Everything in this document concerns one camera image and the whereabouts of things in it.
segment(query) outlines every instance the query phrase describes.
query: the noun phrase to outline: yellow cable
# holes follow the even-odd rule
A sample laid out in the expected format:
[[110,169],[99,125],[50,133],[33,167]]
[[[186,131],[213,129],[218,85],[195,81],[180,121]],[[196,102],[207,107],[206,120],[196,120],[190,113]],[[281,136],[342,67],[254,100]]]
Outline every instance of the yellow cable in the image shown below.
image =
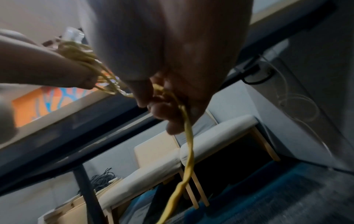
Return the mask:
[[[86,66],[89,69],[96,72],[98,74],[98,82],[107,83],[108,84],[107,86],[110,88],[110,89],[106,89],[96,85],[95,87],[97,89],[102,90],[109,94],[120,93],[126,97],[134,97],[131,93],[126,93],[121,89],[121,86],[123,86],[124,84],[97,60],[96,55],[92,52],[90,47],[83,44],[77,44],[71,41],[61,42],[58,46],[58,53],[61,54],[63,57],[74,60],[77,63]],[[181,195],[183,194],[183,191],[186,185],[188,184],[193,173],[193,169],[194,169],[193,131],[192,131],[192,125],[189,120],[186,106],[175,96],[175,94],[164,89],[162,86],[157,84],[153,84],[153,88],[154,90],[158,90],[164,94],[169,95],[176,101],[184,120],[184,132],[187,138],[187,144],[189,150],[187,163],[184,169],[183,180],[180,183],[178,183],[175,191],[172,193],[169,201],[167,202],[167,205],[160,217],[160,220],[156,223],[156,224],[163,224],[167,221],[167,219],[172,215],[172,213],[176,209],[178,201]]]

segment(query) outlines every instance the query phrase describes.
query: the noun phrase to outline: colorful artwork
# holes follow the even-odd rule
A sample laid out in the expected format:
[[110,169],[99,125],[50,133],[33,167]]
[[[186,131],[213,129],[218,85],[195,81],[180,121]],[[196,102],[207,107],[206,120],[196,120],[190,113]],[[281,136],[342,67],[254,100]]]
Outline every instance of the colorful artwork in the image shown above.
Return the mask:
[[97,89],[41,87],[12,101],[17,127],[24,126]]

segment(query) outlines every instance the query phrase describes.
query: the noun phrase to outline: white cushion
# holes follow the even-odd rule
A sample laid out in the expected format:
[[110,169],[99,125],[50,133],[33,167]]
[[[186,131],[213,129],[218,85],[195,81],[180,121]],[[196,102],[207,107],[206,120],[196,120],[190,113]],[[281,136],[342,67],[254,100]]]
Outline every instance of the white cushion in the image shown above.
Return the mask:
[[[193,147],[195,163],[210,156],[219,149],[220,145],[227,144],[256,124],[258,124],[258,121],[254,116],[244,115],[224,121],[195,137]],[[185,143],[180,150],[180,158],[184,166],[187,162],[187,156],[188,145]]]
[[175,149],[151,165],[130,174],[107,190],[98,201],[102,209],[124,203],[176,174],[181,167],[179,149]]

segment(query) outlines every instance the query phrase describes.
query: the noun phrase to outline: white cable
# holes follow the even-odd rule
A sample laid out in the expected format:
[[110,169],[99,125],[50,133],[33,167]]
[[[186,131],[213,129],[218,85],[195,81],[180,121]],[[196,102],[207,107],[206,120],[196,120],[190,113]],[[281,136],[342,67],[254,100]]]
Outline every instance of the white cable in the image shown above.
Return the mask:
[[[282,110],[282,112],[289,117],[290,119],[300,122],[303,125],[305,125],[315,136],[316,138],[322,143],[322,145],[324,146],[324,148],[326,149],[326,151],[329,153],[329,155],[333,158],[333,154],[330,151],[329,147],[326,145],[326,143],[319,137],[319,135],[306,123],[306,122],[312,122],[314,120],[316,120],[318,118],[318,116],[320,115],[320,110],[319,107],[317,106],[317,104],[310,99],[309,97],[305,96],[305,95],[301,95],[298,93],[289,93],[289,86],[288,86],[288,82],[284,76],[284,74],[276,67],[273,65],[273,63],[271,63],[268,59],[266,59],[263,55],[259,55],[261,58],[263,58],[274,70],[276,70],[279,75],[282,77],[282,79],[284,80],[284,84],[285,84],[285,94],[279,95],[277,92],[277,89],[274,87],[276,94],[277,94],[277,98],[278,98],[278,106],[279,108]],[[311,103],[312,105],[314,105],[315,107],[315,115],[311,118],[306,119],[305,121],[302,121],[296,117],[292,117],[290,116],[286,111],[284,111],[283,107],[286,107],[288,100],[289,99],[300,99],[300,100],[305,100],[309,103]]]

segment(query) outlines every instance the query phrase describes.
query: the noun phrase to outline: black table leg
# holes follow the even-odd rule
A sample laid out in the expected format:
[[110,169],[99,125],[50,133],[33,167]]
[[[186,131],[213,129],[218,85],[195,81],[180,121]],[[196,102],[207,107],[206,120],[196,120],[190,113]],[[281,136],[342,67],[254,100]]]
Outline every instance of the black table leg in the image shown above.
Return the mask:
[[75,179],[79,185],[82,196],[85,199],[87,206],[87,213],[91,217],[93,224],[107,224],[100,204],[98,203],[96,194],[87,176],[84,166],[81,164],[74,169]]

